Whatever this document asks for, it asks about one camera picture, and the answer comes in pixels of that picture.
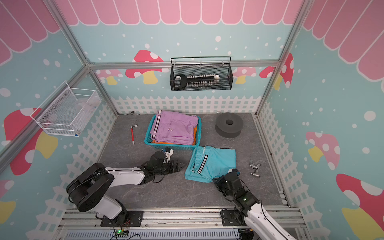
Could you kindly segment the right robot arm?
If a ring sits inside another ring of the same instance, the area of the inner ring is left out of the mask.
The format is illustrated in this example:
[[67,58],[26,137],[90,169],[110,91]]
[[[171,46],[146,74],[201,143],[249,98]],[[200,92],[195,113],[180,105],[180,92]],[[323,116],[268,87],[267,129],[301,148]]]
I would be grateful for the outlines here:
[[259,200],[239,178],[237,169],[216,177],[213,183],[225,199],[235,205],[233,210],[221,209],[224,226],[248,226],[261,240],[293,240],[264,208]]

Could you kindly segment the grey foam roll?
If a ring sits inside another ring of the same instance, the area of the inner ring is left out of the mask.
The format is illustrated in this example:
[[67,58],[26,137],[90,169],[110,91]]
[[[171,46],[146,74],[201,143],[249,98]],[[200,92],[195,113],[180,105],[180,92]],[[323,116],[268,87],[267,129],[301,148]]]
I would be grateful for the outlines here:
[[224,138],[238,137],[244,127],[243,119],[234,113],[221,113],[216,119],[216,132]]

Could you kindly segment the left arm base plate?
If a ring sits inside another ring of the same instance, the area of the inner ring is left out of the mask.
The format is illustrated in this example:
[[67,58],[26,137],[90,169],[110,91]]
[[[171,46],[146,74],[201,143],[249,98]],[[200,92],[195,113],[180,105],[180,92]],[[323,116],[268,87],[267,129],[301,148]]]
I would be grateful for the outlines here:
[[103,216],[100,227],[102,228],[126,228],[140,227],[143,220],[143,211],[122,211],[114,219]]

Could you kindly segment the teal plastic basket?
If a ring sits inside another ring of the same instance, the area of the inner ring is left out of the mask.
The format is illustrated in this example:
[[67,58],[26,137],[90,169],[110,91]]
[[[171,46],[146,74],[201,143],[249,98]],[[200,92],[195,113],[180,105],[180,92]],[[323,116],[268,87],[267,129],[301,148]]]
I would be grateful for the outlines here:
[[144,143],[148,146],[152,146],[156,149],[164,149],[164,148],[171,148],[174,150],[182,150],[182,151],[193,151],[196,147],[200,145],[201,141],[201,135],[202,135],[202,119],[198,117],[198,125],[197,125],[197,132],[196,132],[196,144],[195,145],[171,145],[171,144],[161,144],[161,143],[153,143],[151,140],[151,134],[150,131],[152,129],[152,125],[156,119],[156,115],[153,115],[148,130],[146,132]]

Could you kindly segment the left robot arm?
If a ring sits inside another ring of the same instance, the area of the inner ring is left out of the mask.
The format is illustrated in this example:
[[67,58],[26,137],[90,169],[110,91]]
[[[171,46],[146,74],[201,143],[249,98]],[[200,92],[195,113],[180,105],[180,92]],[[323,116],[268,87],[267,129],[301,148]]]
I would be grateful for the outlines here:
[[94,211],[116,226],[123,226],[132,218],[126,207],[107,196],[113,187],[154,183],[157,176],[181,172],[185,164],[171,159],[174,150],[155,152],[148,161],[133,168],[109,168],[95,163],[76,177],[66,188],[70,203],[79,212]]

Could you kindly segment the purple pants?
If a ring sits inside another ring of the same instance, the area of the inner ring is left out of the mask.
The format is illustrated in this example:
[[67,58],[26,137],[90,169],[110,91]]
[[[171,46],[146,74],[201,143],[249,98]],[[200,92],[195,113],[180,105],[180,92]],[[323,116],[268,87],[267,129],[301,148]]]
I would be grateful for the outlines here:
[[198,121],[199,119],[197,116],[158,110],[150,133],[157,133],[158,128],[161,127],[185,127],[191,128],[193,130],[195,127],[197,127]]

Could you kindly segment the teal pants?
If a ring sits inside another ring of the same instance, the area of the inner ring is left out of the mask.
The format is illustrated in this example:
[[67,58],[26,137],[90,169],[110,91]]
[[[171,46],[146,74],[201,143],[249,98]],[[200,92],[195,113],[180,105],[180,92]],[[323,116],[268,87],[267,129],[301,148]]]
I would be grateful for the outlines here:
[[217,149],[210,146],[197,147],[193,151],[185,172],[185,179],[211,183],[214,178],[236,168],[237,155],[233,149]]

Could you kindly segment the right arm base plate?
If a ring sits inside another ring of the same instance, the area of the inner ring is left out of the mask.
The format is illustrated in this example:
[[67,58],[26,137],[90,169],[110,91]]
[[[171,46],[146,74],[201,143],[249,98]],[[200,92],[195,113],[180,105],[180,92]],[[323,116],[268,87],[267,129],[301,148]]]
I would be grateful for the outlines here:
[[225,227],[246,226],[244,215],[238,210],[221,209],[220,216]]

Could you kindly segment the green circuit board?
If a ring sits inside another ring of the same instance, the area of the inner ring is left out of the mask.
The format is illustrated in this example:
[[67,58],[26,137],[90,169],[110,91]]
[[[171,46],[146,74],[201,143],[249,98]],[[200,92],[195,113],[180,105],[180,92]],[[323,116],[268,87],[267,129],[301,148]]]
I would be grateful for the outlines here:
[[118,239],[118,238],[127,238],[129,235],[129,230],[116,230],[115,234],[112,238]]

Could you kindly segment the orange pants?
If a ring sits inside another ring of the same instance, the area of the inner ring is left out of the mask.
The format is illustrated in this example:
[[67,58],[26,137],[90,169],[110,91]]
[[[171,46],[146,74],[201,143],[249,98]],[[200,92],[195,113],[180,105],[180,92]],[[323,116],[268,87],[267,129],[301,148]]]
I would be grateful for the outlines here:
[[195,145],[197,127],[161,127],[157,133],[150,133],[152,143],[171,145]]

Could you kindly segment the red handled hex wrench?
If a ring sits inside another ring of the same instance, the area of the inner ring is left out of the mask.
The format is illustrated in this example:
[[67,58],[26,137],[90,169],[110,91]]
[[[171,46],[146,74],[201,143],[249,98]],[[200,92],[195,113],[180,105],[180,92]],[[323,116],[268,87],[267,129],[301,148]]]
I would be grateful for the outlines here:
[[134,128],[138,127],[138,125],[132,125],[131,126],[131,139],[132,139],[132,144],[135,145],[135,136],[134,136]]

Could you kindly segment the silver metal bracket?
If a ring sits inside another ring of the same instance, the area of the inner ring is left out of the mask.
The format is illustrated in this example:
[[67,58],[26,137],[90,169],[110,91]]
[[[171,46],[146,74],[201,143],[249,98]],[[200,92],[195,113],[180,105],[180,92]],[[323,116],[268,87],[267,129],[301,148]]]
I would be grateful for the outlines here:
[[260,167],[262,166],[262,163],[256,163],[255,161],[250,161],[250,168],[252,169],[251,175],[260,178]]

